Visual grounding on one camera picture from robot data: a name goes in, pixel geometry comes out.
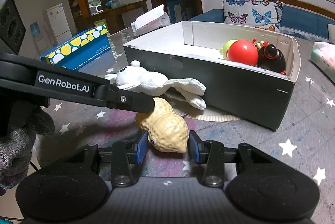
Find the grey gloved hand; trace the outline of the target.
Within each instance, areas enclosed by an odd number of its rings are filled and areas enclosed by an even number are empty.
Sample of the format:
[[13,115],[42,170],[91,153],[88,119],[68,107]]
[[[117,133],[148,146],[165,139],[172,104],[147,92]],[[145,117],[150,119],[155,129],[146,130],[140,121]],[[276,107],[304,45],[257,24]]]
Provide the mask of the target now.
[[51,116],[37,107],[24,126],[1,137],[2,189],[12,189],[26,178],[36,136],[53,136],[54,129]]

